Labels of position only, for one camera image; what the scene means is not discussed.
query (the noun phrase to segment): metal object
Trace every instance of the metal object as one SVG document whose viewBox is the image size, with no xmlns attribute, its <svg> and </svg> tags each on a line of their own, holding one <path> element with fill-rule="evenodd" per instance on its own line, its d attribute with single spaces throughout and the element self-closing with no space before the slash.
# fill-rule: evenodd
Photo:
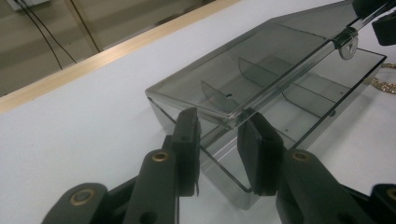
<svg viewBox="0 0 396 224">
<path fill-rule="evenodd" d="M 396 189 L 388 189 L 387 194 L 392 200 L 396 201 Z"/>
<path fill-rule="evenodd" d="M 358 31 L 352 27 L 347 27 L 341 34 L 333 39 L 333 42 L 341 58 L 349 60 L 355 55 L 358 49 Z"/>
<path fill-rule="evenodd" d="M 396 64 L 383 63 L 381 67 L 396 69 Z M 389 82 L 385 82 L 385 81 L 382 82 L 377 77 L 375 77 L 375 78 L 373 78 L 373 80 L 371 80 L 371 84 L 381 91 L 396 94 L 396 83 L 389 83 Z"/>
<path fill-rule="evenodd" d="M 294 152 L 291 156 L 297 161 L 309 161 L 308 154 L 303 152 Z"/>
<path fill-rule="evenodd" d="M 95 195 L 94 189 L 82 189 L 70 198 L 70 203 L 74 206 L 80 206 L 90 201 Z"/>
<path fill-rule="evenodd" d="M 152 159 L 154 161 L 166 161 L 166 160 L 168 160 L 168 158 L 169 158 L 169 156 L 168 156 L 168 153 L 166 153 L 166 152 L 158 152 L 158 153 L 152 155 Z"/>
</svg>

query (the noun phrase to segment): white table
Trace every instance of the white table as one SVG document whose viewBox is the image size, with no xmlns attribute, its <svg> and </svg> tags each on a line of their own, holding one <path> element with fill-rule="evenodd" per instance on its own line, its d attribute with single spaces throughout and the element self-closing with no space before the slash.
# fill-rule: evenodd
<svg viewBox="0 0 396 224">
<path fill-rule="evenodd" d="M 0 114 L 0 223 L 40 223 L 68 189 L 113 189 L 138 174 L 164 133 L 144 90 L 273 17 L 334 0 L 243 0 L 61 88 Z M 370 27 L 360 47 L 389 56 Z M 310 148 L 343 184 L 369 193 L 396 183 L 396 95 L 367 88 Z M 198 198 L 183 198 L 180 223 L 279 223 L 274 198 L 241 211 L 202 176 Z"/>
</svg>

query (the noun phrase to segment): metal screw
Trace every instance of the metal screw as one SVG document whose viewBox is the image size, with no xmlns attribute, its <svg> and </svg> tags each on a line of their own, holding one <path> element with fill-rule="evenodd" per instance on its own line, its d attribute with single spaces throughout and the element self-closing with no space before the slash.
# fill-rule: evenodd
<svg viewBox="0 0 396 224">
<path fill-rule="evenodd" d="M 297 161 L 309 161 L 309 156 L 308 154 L 305 154 L 303 152 L 294 152 L 292 154 L 292 157 L 297 160 Z"/>
<path fill-rule="evenodd" d="M 154 161 L 166 161 L 168 158 L 169 156 L 166 152 L 157 152 L 152 156 Z"/>
<path fill-rule="evenodd" d="M 72 195 L 70 203 L 74 206 L 80 206 L 89 202 L 94 195 L 95 191 L 93 189 L 81 189 Z"/>
<path fill-rule="evenodd" d="M 393 201 L 396 201 L 396 189 L 388 189 L 387 194 Z"/>
</svg>

